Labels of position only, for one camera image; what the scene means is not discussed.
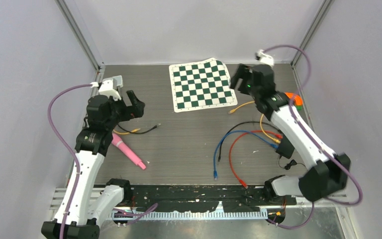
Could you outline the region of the black network switch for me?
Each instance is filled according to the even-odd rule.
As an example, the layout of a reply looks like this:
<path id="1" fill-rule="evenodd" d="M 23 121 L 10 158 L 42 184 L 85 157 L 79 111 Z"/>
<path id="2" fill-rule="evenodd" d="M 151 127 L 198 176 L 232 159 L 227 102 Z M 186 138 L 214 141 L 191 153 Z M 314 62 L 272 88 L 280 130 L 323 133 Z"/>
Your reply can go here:
<path id="1" fill-rule="evenodd" d="M 294 151 L 295 147 L 292 145 L 290 140 L 285 135 L 283 135 L 282 139 L 280 140 L 280 143 L 278 144 L 277 149 L 275 150 L 275 153 L 278 154 L 280 157 L 291 159 Z"/>

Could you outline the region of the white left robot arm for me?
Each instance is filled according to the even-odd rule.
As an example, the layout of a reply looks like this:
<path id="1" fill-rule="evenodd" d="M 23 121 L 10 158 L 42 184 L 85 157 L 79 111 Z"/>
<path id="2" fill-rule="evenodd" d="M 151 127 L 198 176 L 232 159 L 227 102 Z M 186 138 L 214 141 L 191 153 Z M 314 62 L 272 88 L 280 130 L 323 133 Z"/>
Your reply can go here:
<path id="1" fill-rule="evenodd" d="M 113 140 L 112 132 L 122 121 L 141 118 L 145 103 L 133 90 L 126 92 L 131 105 L 113 96 L 96 95 L 88 100 L 85 126 L 68 147 L 75 166 L 67 191 L 53 220 L 44 222 L 47 239 L 97 239 L 103 222 L 117 205 L 127 206 L 133 194 L 128 180 L 111 179 L 98 199 L 91 203 L 97 173 Z"/>

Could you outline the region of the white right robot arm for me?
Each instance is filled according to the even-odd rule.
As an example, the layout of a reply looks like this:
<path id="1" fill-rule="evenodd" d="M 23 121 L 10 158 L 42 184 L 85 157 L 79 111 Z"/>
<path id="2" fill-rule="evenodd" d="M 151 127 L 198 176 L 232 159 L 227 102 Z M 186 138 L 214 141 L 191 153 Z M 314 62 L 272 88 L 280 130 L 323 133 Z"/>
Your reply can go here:
<path id="1" fill-rule="evenodd" d="M 302 196 L 316 202 L 346 188 L 350 158 L 323 143 L 300 117 L 290 98 L 276 90 L 269 65 L 239 64 L 230 88 L 250 95 L 257 110 L 284 133 L 303 159 L 307 172 L 300 177 L 280 175 L 265 181 L 264 198 L 277 204 L 284 196 Z"/>

